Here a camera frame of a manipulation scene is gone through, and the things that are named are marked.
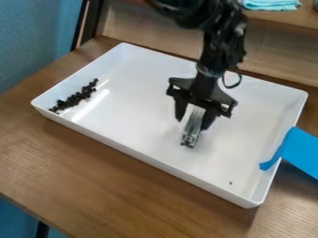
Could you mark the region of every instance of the blue tape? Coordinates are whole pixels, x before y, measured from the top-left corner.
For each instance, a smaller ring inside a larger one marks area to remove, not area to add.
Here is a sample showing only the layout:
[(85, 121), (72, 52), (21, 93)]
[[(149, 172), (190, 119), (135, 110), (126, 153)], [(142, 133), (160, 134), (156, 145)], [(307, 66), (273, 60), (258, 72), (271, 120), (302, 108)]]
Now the blue tape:
[(318, 179), (318, 138), (297, 127), (291, 128), (272, 159), (260, 163), (259, 169), (268, 170), (281, 157)]

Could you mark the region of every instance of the white plastic tray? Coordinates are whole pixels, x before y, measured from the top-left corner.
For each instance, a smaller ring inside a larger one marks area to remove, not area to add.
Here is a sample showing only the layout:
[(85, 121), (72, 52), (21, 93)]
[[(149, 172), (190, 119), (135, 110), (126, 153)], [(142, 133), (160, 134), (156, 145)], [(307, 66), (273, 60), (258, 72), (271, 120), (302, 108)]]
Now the white plastic tray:
[[(45, 117), (165, 170), (245, 208), (264, 202), (280, 163), (264, 172), (285, 133), (298, 120), (307, 93), (245, 76), (232, 90), (239, 101), (231, 119), (220, 117), (195, 149), (179, 146), (181, 124), (169, 77), (192, 77), (195, 64), (145, 48), (121, 44), (32, 101)], [(89, 101), (57, 115), (47, 109), (94, 78)], [(236, 81), (234, 73), (227, 80)]]

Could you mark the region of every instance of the pile of black pieces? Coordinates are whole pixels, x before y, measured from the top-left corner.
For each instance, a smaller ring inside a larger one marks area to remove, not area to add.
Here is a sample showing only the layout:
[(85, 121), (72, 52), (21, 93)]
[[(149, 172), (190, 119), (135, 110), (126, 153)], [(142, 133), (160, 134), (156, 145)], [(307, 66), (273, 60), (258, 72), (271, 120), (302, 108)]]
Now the pile of black pieces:
[(96, 91), (96, 84), (99, 80), (96, 78), (92, 82), (88, 84), (88, 86), (83, 86), (81, 92), (76, 92), (70, 97), (68, 97), (65, 101), (64, 100), (58, 100), (57, 105), (53, 108), (50, 108), (49, 111), (58, 113), (59, 110), (65, 110), (67, 108), (71, 108), (73, 106), (78, 105), (81, 100), (83, 99), (89, 99), (90, 95)]

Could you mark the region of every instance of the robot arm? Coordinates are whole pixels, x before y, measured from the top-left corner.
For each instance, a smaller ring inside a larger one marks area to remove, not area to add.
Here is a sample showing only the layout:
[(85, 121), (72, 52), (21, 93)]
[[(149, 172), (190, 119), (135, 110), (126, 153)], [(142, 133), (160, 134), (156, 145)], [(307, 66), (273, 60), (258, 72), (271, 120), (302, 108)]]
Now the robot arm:
[(191, 79), (170, 78), (166, 91), (175, 101), (176, 119), (181, 121), (188, 104), (194, 105), (184, 128), (181, 145), (193, 148), (201, 131), (218, 116), (231, 117), (237, 101), (219, 88), (218, 80), (245, 55), (246, 16), (237, 0), (149, 0), (161, 14), (180, 27), (204, 32), (204, 48)]

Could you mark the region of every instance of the black table leg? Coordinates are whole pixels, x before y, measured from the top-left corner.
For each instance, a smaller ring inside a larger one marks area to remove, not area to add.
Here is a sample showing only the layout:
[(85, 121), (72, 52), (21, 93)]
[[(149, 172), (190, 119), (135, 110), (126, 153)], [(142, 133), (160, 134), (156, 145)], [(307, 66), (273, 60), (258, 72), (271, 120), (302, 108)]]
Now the black table leg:
[(83, 33), (81, 35), (79, 45), (82, 45), (95, 37), (104, 1), (105, 0), (83, 0), (73, 38), (72, 50), (76, 49), (82, 27)]
[(45, 223), (39, 221), (39, 224), (37, 225), (35, 238), (47, 238), (48, 232), (49, 232), (49, 227)]

